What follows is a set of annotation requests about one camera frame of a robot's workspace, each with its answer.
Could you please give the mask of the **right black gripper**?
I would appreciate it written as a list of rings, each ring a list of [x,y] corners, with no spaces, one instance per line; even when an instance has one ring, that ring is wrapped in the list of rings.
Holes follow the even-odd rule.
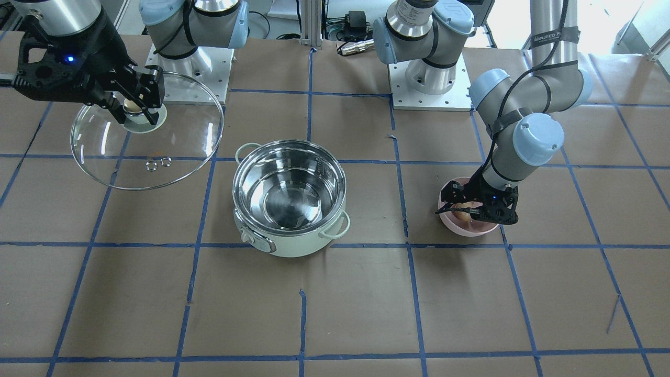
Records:
[[[98,105],[118,124],[127,121],[113,93],[134,101],[144,124],[158,126],[165,96],[163,70],[141,68],[110,21],[95,21],[69,36],[49,36],[38,21],[23,21],[12,88],[36,101]]]

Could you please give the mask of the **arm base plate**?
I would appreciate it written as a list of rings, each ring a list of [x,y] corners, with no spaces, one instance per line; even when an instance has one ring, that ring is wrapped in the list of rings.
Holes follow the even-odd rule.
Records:
[[[165,102],[225,104],[235,52],[201,46],[191,56],[173,60],[150,51],[146,65],[158,65],[174,73],[165,75]]]
[[[388,65],[393,107],[400,110],[469,112],[471,79],[464,57],[447,69],[421,59]]]

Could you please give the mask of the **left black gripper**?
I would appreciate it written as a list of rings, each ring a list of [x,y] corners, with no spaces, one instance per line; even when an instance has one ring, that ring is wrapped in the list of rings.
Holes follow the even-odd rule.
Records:
[[[474,220],[481,220],[493,224],[514,225],[519,217],[516,212],[518,203],[518,187],[509,186],[498,190],[490,186],[483,179],[475,182],[460,184],[457,181],[448,182],[440,192],[441,200],[446,202],[435,211],[435,214],[452,212],[467,213]],[[481,202],[481,206],[454,208],[455,203],[471,201]]]

